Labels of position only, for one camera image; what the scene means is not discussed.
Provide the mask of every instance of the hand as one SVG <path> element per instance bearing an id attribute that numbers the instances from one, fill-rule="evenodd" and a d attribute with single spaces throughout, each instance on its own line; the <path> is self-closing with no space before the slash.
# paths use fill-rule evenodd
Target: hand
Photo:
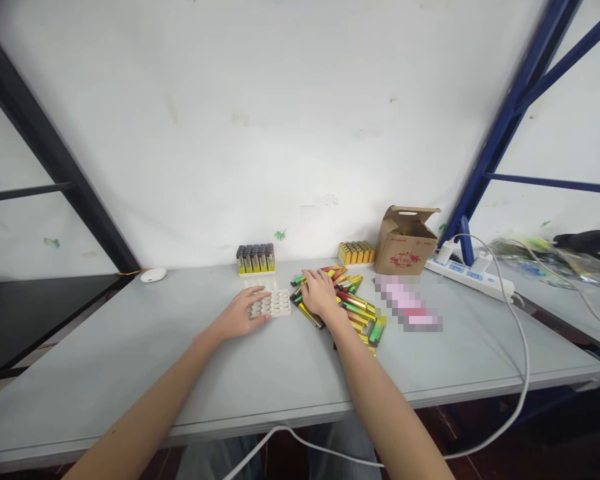
<path id="1" fill-rule="evenodd" d="M 264 286 L 242 290 L 209 326 L 208 330 L 214 333 L 220 343 L 246 335 L 271 319 L 270 315 L 260 315 L 250 320 L 247 314 L 247 308 L 250 305 L 271 296 L 271 292 L 256 293 L 260 290 L 264 290 Z"/>
<path id="2" fill-rule="evenodd" d="M 306 283 L 302 288 L 302 303 L 316 315 L 320 315 L 323 320 L 329 317 L 330 313 L 340 310 L 338 302 L 335 299 L 335 290 L 333 289 L 333 280 L 322 270 L 302 270 Z"/>

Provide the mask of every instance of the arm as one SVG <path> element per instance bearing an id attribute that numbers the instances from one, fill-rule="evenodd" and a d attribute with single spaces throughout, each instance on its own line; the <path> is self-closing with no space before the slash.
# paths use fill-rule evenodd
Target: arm
<path id="1" fill-rule="evenodd" d="M 392 479 L 452 479 L 429 433 L 338 306 L 330 278 L 303 270 L 302 301 L 327 324 L 365 430 Z"/>
<path id="2" fill-rule="evenodd" d="M 225 340 L 246 335 L 271 318 L 270 315 L 254 320 L 247 317 L 248 306 L 271 294 L 256 293 L 262 289 L 264 287 L 242 290 L 64 478 L 137 479 L 171 428 L 191 386 L 212 354 Z"/>

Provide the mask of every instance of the white wall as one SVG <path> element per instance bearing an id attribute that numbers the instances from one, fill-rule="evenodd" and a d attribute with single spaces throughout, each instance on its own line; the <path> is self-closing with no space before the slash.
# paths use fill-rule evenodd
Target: white wall
<path id="1" fill-rule="evenodd" d="M 0 191 L 53 183 L 0 110 Z M 59 248 L 44 243 L 58 239 Z M 0 281 L 113 273 L 62 193 L 0 201 Z"/>
<path id="2" fill-rule="evenodd" d="M 600 0 L 582 2 L 553 64 L 599 20 Z M 600 183 L 600 43 L 530 106 L 498 173 Z M 471 229 L 488 239 L 600 229 L 600 193 L 492 181 Z"/>
<path id="3" fill-rule="evenodd" d="M 0 2 L 0 42 L 143 266 L 446 220 L 538 0 Z"/>

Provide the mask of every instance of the shelf rack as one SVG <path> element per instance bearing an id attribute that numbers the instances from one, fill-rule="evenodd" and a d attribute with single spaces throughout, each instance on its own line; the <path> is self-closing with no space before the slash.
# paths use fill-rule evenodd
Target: shelf rack
<path id="1" fill-rule="evenodd" d="M 138 261 L 51 122 L 0 46 L 0 108 L 47 171 L 53 184 L 0 191 L 0 201 L 62 192 L 120 272 Z M 96 275 L 0 283 L 0 379 L 46 339 L 132 275 Z"/>
<path id="2" fill-rule="evenodd" d="M 581 0 L 549 0 L 547 3 L 438 247 L 457 233 L 470 233 L 471 216 L 492 180 L 600 193 L 598 183 L 501 175 L 495 172 L 527 108 L 600 41 L 599 21 L 551 70 L 547 71 L 580 3 Z M 466 264 L 473 264 L 471 239 L 460 237 L 459 241 Z"/>

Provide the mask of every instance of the person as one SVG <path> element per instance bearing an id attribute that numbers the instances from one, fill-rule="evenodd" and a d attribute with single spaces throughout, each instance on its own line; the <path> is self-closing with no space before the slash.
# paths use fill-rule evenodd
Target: person
<path id="1" fill-rule="evenodd" d="M 303 274 L 307 279 L 302 284 L 303 302 L 329 328 L 357 413 L 341 422 L 314 426 L 309 441 L 313 436 L 315 442 L 312 443 L 321 442 L 326 448 L 370 461 L 375 461 L 375 447 L 393 480 L 452 479 L 444 458 L 414 410 L 351 328 L 346 312 L 336 302 L 327 274 L 314 270 L 303 270 Z M 137 479 L 217 348 L 229 339 L 253 332 L 270 320 L 268 315 L 253 320 L 247 316 L 248 306 L 270 295 L 262 292 L 263 289 L 242 290 L 64 478 Z M 178 479 L 221 479 L 255 444 L 255 436 L 191 444 L 183 454 Z M 309 449 L 309 462 L 312 478 L 380 478 L 378 467 L 360 465 L 313 449 Z M 259 455 L 250 460 L 237 478 L 262 478 Z"/>

